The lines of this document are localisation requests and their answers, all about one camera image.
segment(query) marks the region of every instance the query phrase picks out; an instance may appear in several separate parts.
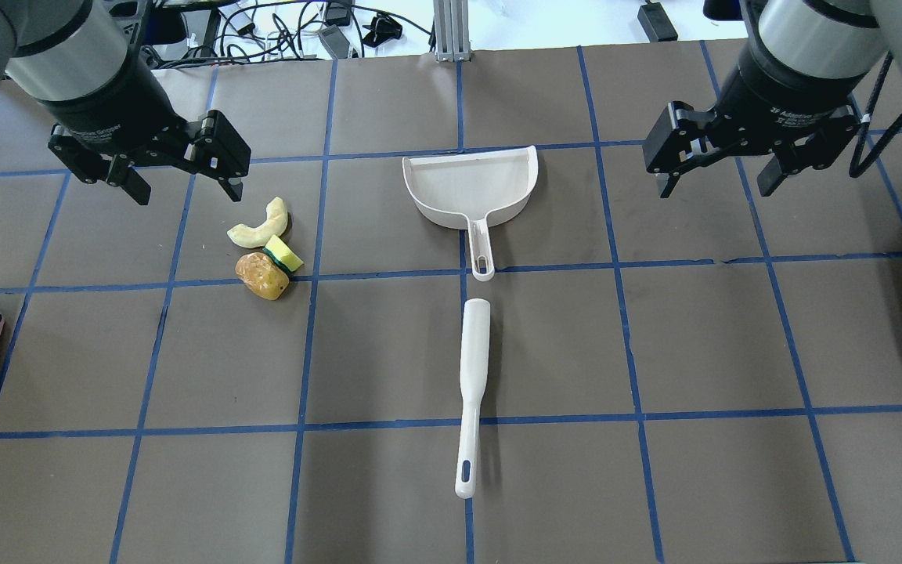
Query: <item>dustpan handle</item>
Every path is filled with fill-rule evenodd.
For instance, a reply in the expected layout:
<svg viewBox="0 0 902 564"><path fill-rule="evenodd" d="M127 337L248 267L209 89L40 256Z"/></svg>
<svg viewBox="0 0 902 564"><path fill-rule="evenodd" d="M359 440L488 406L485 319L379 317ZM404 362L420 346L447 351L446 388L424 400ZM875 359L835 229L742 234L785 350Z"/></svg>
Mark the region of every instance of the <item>dustpan handle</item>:
<svg viewBox="0 0 902 564"><path fill-rule="evenodd" d="M496 266L493 263L493 246L489 242L489 224L485 218L469 222L468 247L472 254L472 276L480 282L491 280Z"/></svg>

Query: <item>grid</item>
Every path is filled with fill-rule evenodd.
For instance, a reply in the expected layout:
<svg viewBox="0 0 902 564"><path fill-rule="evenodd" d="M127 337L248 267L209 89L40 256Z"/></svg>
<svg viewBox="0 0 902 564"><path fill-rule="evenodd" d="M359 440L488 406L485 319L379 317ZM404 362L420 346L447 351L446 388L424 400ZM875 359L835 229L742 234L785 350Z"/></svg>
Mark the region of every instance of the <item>grid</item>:
<svg viewBox="0 0 902 564"><path fill-rule="evenodd" d="M705 42L699 42L702 48L702 55L705 57L706 69L709 72L709 78L712 79L713 90L716 95L719 93L719 83L716 80L716 72L713 69L709 50ZM818 407L814 406L806 388L805 375L802 368L802 362L799 359L799 351L795 344L794 335L790 322L788 322L788 311L785 305L781 289L778 282L776 270L774 267L780 263L788 262L805 262L805 261L844 261L844 260L902 260L902 252L893 253L856 253L847 255L785 255L774 256L767 247L767 240L763 235L761 218L759 217L758 208L756 208L754 199L752 199L751 190L749 189L749 181L745 174L744 168L740 160L736 160L738 175L741 180L741 188L744 190L745 199L749 205L749 211L754 220L756 235L758 236L759 246L762 255L753 257L742 257L725 261L734 264L764 264L767 269L767 277L770 279L770 285L774 293L774 301L776 301L777 310L781 318L781 326L783 326L786 342L788 343L788 353L792 360L792 366L795 369L799 392L801 392L803 407L801 408L772 408L772 410L712 410L712 411L663 411L662 413L652 413L642 408L640 392L638 392L636 360L631 352L630 339L634 332L634 328L630 326L629 312L626 308L626 296L624 296L622 272L627 269L636 268L662 268L674 266L695 266L695 265L713 265L716 264L712 259L679 259L679 260L648 260L648 261L623 261L619 256L619 248L615 240L615 227L613 227L611 200L608 197L608 182L606 182L604 174L604 157L602 157L601 149L606 146L640 146L641 139L620 139L606 140L601 139L598 132L597 112L594 107L594 96L591 93L591 78L587 71L586 60L584 59L583 48L577 47L577 57L579 57L579 66L581 78L583 78L583 89L586 93L587 111L590 115L590 124L592 132L592 142L588 143L549 143L540 144L540 150L561 150L561 149L594 149L595 160L597 160L597 181L601 188L601 200L604 205L604 218L606 231L608 231L608 245L611 251L612 260L610 262L599 263L581 263L581 264L553 264L553 265L531 265L531 266L512 266L501 269L501 272L547 272L547 271L569 271L569 270L612 270L615 275L616 298L619 301L620 321L622 321L622 339L626 347L626 363L629 368L631 396L633 397L633 411L631 413L622 414L572 414L572 415L524 415L524 417L496 417L483 418L481 425L545 425L545 424L565 424L565 422L611 422L611 421L629 421L637 424L637 438L640 444L642 474L644 474L644 488L647 494L649 522L651 522L652 543L654 543L656 560L663 562L661 521L662 515L658 513L656 508L656 500L654 493L654 484L652 484L651 460L649 460L649 447L647 421L677 421L677 420L713 420L714 418L779 418L779 417L802 417L805 415L809 422L810 432L816 447L817 458L821 466L824 484L826 485L830 504L834 513L834 519L837 525L837 533L842 543L845 556L848 560L855 559L855 550L845 527L844 515L838 501L838 496L834 487L833 479L830 471L830 464L827 454L824 452L823 440L820 437L819 426L817 426L817 417L828 414L881 414L881 413L902 413L902 403L896 404L876 404L876 406L831 406ZM260 433L260 432L293 432L296 443L294 443L294 464L293 474L291 474L290 485L290 504L287 510L287 531L283 535L286 543L286 562L290 563L294 560L294 533L296 533L296 521L298 511L298 488L301 484L301 457L303 457L303 446L306 432L329 432L344 431L344 429L367 429L367 428L427 428L427 426L458 426L460 420L458 418L434 418L434 420L396 420L396 421L354 421L354 422L327 422L326 424L312 424L305 421L305 410L308 404L308 381L311 374L311 357L312 337L314 337L314 329L316 322L316 299L318 298L318 289L320 281L330 280L361 280L375 278L403 278L403 277L431 277L431 276L457 276L460 281L461 303L468 297L466 287L467 277L470 269L466 264L466 242L464 232L459 234L459 267L457 269L436 269L436 270L411 270L411 271L386 271L386 272L364 272L354 274L321 274L319 265L321 265L322 256L322 240L323 240L323 221L325 221L326 213L326 191L329 176L329 167L331 161L348 160L349 158L377 158L377 157L401 157L414 156L414 154L441 154L441 153L472 153L472 151L481 150L498 150L509 149L511 146L481 146L468 147L465 146L465 117L464 117L464 94L462 80L462 63L459 61L456 68L456 101L457 101L457 146L449 147L447 150L409 150L409 151L393 151L393 153L364 153L364 154L331 154L330 153L330 136L332 136L333 112L336 97L336 79L337 79L337 62L334 61L332 70L330 71L330 89L329 104L327 110L327 126L326 138L323 144L322 154L315 156L301 157L267 157L255 158L254 165L265 163L287 163L287 161L319 161L322 164L321 186L319 186L319 215L318 225L316 225L316 246L315 246L315 267L312 274L307 276L298 276L294 278L297 282L308 283L311 285L311 301L308 310L307 327L305 328L305 354L303 360L303 368L301 369L301 395L300 403L298 403L298 422L293 425L236 425L236 426L197 426L197 428L147 428L146 415L148 404L150 404L150 393L153 388L153 379L155 369L157 369L158 356L160 355L162 337L164 337L165 318L168 313L171 297L176 288L196 287L196 286L215 286L240 284L236 279L204 279L204 280L176 280L176 267L179 264L179 251L182 246L183 236L186 231L186 221L189 217L190 202L193 199L193 187L196 178L191 178L186 189L186 199L183 201L182 217L179 221L179 231L176 235L175 250L173 250L171 268L169 269L168 281L164 283L146 283L146 284L123 284L123 285L85 285L85 286L42 286L37 284L37 278L40 268L46 257L47 249L53 235L54 225L60 213L61 204L64 200L66 190L68 188L71 175L69 172L54 171L36 171L36 172L3 172L0 176L10 175L63 175L61 189L58 193L57 200L54 204L48 228L44 234L43 243L40 247L37 263L30 277L30 282L26 287L0 288L0 294L22 294L24 295L23 305L19 316L15 323L15 331L7 345L5 360L3 363L0 377L0 392L8 375L8 368L15 343L21 332L23 320L30 298L34 294L39 293L60 293L60 292L122 292L122 291L139 291L139 290L164 290L164 304L162 305L162 314L158 321L157 329L155 329L155 339L153 351L151 351L150 365L148 365L148 374L146 379L146 388L144 389L143 399L141 399L141 407L139 412L139 420L135 428L111 428L111 429L75 429L75 431L43 431L43 432L0 432L0 439L39 439L49 438L50 436L60 436L60 438L79 438L79 436L127 436L133 438L132 456L130 457L128 472L126 472L126 481L124 485L123 495L121 498L121 510L117 517L117 526L114 533L114 542L112 543L110 561L116 562L121 550L121 535L123 525L128 511L128 502L130 493L132 492L133 483L135 482L135 469L137 465L137 457L139 457L139 449L141 439L144 436L186 436L186 435L228 435L229 433ZM208 87L207 107L211 107L212 100L215 96L215 86L218 81L218 69L215 69L211 76L211 84ZM890 182L884 164L880 161L877 164L879 174L882 176L883 182L891 196L894 204L894 211L902 221L902 207L899 197ZM473 520L473 506L471 500L465 503L464 515L465 521L465 555L466 561L470 564L475 562L475 530Z"/></svg>

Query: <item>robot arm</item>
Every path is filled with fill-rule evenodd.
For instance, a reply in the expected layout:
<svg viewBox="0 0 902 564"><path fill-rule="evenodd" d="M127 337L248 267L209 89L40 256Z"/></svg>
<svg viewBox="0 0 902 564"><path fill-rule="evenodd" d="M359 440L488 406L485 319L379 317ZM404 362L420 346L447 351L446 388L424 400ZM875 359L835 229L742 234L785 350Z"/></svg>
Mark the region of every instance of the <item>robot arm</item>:
<svg viewBox="0 0 902 564"><path fill-rule="evenodd" d="M762 196L804 168L830 167L860 124L852 89L887 49L902 67L902 1L740 5L749 40L719 99L706 111L667 104L645 140L661 197L724 157L773 154L758 178Z"/></svg>
<svg viewBox="0 0 902 564"><path fill-rule="evenodd" d="M222 112L177 115L101 0L0 0L3 69L58 119L48 147L82 182L147 204L135 166L172 165L241 198L250 147Z"/></svg>

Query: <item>white brush handle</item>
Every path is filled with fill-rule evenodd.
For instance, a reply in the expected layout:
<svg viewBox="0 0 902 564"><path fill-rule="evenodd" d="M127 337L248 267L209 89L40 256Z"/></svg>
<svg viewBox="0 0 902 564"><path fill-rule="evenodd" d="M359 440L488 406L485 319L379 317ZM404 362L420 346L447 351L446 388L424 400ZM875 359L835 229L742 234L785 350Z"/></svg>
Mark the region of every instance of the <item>white brush handle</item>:
<svg viewBox="0 0 902 564"><path fill-rule="evenodd" d="M472 276L479 282L488 282L496 273L493 263L493 244L489 240L489 224L486 218L469 222L468 249L472 254Z"/></svg>
<svg viewBox="0 0 902 564"><path fill-rule="evenodd" d="M461 438L454 490L463 500L475 495L479 453L479 404L489 372L489 302L465 302L461 325Z"/></svg>

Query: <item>black cable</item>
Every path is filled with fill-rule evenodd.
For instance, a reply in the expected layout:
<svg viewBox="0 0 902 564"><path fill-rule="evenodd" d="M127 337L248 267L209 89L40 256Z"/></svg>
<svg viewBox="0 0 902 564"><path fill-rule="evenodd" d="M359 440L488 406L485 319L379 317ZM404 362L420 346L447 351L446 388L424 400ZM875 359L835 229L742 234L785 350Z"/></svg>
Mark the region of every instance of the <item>black cable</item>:
<svg viewBox="0 0 902 564"><path fill-rule="evenodd" d="M305 6L302 6L302 7L301 7L301 13L298 14L298 27L301 27L301 18L304 17L304 15L305 15L305 8L308 8L308 5L314 4L314 3L321 3L321 2L330 2L330 0L279 0L278 2L268 2L268 3L260 4L260 5L257 5L257 6L247 6L247 7L244 7L244 8L240 8L240 9L236 10L235 12L233 12L232 14L230 14L229 17L226 17L226 18L225 18L225 23L223 23L223 25L222 25L222 34L225 33L226 29L228 29L228 27L229 27L229 22L232 21L232 18L235 18L237 15L239 15L239 14L241 14L241 13L243 13L243 12L246 12L246 11L248 11L248 10L257 10L258 8L271 8L271 7L276 7L276 6L287 6L287 5L289 5L289 4L298 4L298 3L303 3L303 2L305 3ZM367 12L373 12L373 13L376 13L376 14L387 14L387 15L390 15L391 17L396 18L396 19L400 19L401 21L404 21L404 22L406 22L406 23L412 25L412 26L415 27L416 29L419 29L419 30L422 31L423 33L426 33L426 35L427 35L428 37L431 37L431 36L432 36L432 34L430 33L430 31L427 31L427 29L426 29L426 28L423 28L422 25L419 25L419 24L416 23L415 21L412 21L411 19L409 19L409 18L407 18L407 17L405 17L405 16L401 16L401 15L399 15L399 14L393 14L393 13L391 13L391 12L389 12L389 11L386 11L386 10L379 10L378 8L369 8L368 6L358 6L358 5L354 5L354 6L351 6L351 7L354 8L354 9L357 9L357 10L364 10L364 11L367 11ZM298 48L301 48L301 35L298 35Z"/></svg>
<svg viewBox="0 0 902 564"><path fill-rule="evenodd" d="M278 48L276 48L276 53L271 53L271 56L273 54L276 54L279 55L279 58L283 58L283 44L280 43L280 39L282 39L280 32L271 31L266 35L265 39L267 42L275 42L273 44L278 45ZM264 55L260 60L266 60L266 55Z"/></svg>
<svg viewBox="0 0 902 564"><path fill-rule="evenodd" d="M169 61L169 62L166 62L166 64L162 64L158 68L176 68L176 67L182 67L182 65L186 65L188 63L194 63L194 62L200 63L200 64L196 65L196 67L202 67L205 64L213 64L213 63L218 63L218 62L237 62L240 60L251 63L251 62L253 62L253 61L251 61L251 58L272 53L273 51L279 49L280 44L282 44L282 43L278 43L269 49L264 49L264 50L260 51L259 53L247 54L246 56L241 56L241 57L231 57L231 56L218 56L218 57L207 57L207 58L197 57L197 58L193 58L192 60Z"/></svg>
<svg viewBox="0 0 902 564"><path fill-rule="evenodd" d="M316 18L313 17L312 20L308 22L308 24L304 24L301 21L305 18L305 10L308 9L308 5L312 4L314 1L315 0L305 0L304 6L302 6L301 11L298 12L298 51L301 51L301 53L305 52L305 47L303 45L301 45L301 30L305 29L305 26L307 26L308 24L311 24L311 22L316 21Z"/></svg>
<svg viewBox="0 0 902 564"><path fill-rule="evenodd" d="M294 37L291 35L290 29L287 29L287 23L283 22L283 19L280 19L280 16L276 15L276 12L273 12L272 18L273 26L280 32L280 35L286 37L287 46L290 47L290 52L294 53L294 56L297 58L301 58L301 54L298 53L298 50L294 47ZM283 58L283 50L280 51L280 57Z"/></svg>
<svg viewBox="0 0 902 564"><path fill-rule="evenodd" d="M161 68L161 65L168 63L169 61L164 60L164 58L158 55L158 52L155 51L155 48L151 45L143 45L141 46L141 52L146 54L146 64L149 68Z"/></svg>
<svg viewBox="0 0 902 564"><path fill-rule="evenodd" d="M250 55L248 55L248 53L246 53L246 49L239 47L236 43L229 43L229 49L228 49L229 57L232 56L232 47L239 49L243 53L243 56L241 56L239 58L250 58Z"/></svg>
<svg viewBox="0 0 902 564"><path fill-rule="evenodd" d="M186 53L183 53L183 56L179 57L179 58L182 58L182 60L185 60L186 58L190 58L191 56L200 56L200 51L203 51L204 49L211 51L211 56L215 56L215 57L218 56L218 54L215 52L215 47L211 47L210 45L197 45L197 46L190 47L189 49L187 49Z"/></svg>
<svg viewBox="0 0 902 564"><path fill-rule="evenodd" d="M258 37L257 35L239 35L239 34L237 34L237 33L225 33L225 35L219 35L218 37L215 37L215 39L212 40L211 45L214 45L215 43L218 43L218 40L219 40L219 39L221 39L222 42L224 42L226 37L237 37L238 39L244 39L244 40L247 40L247 42L255 42L255 43L257 43L258 45L260 45L260 48L261 48L261 49L265 49L265 48L266 48L266 42L269 41L269 37ZM214 48L214 47L211 47L211 54L214 55L215 57L216 57L216 56L222 56L222 57L223 57L223 56L226 56L226 53L224 53L224 52L222 52L222 53L217 53L217 52L215 51L215 48Z"/></svg>
<svg viewBox="0 0 902 564"><path fill-rule="evenodd" d="M365 57L366 53L364 53L364 30L361 29L361 24L357 21L357 14L354 14L354 10L350 11L350 17L354 21L354 29L357 30L357 38L361 40L361 53L358 56Z"/></svg>
<svg viewBox="0 0 902 564"><path fill-rule="evenodd" d="M880 154L883 153L886 146L888 146L894 136L900 132L900 128L902 128L901 111L900 115L894 119L892 124L884 131L883 135L880 136L878 142L872 147L872 150L869 150L869 154L865 158L865 161L859 161L860 158L862 158L862 151L865 150L865 142L869 139L869 126L872 121L872 112L876 110L876 103L879 101L879 93L883 89L883 83L886 81L886 75L888 74L889 67L892 63L893 54L887 53L886 58L883 60L883 65L879 69L879 76L876 78L876 83L872 86L872 94L870 94L869 101L866 103L865 117L862 118L862 124L859 125L858 128L858 140L855 142L855 153L852 154L851 164L848 167L848 175L853 179L865 174L865 171L869 170L869 167L871 167L875 161L879 160Z"/></svg>

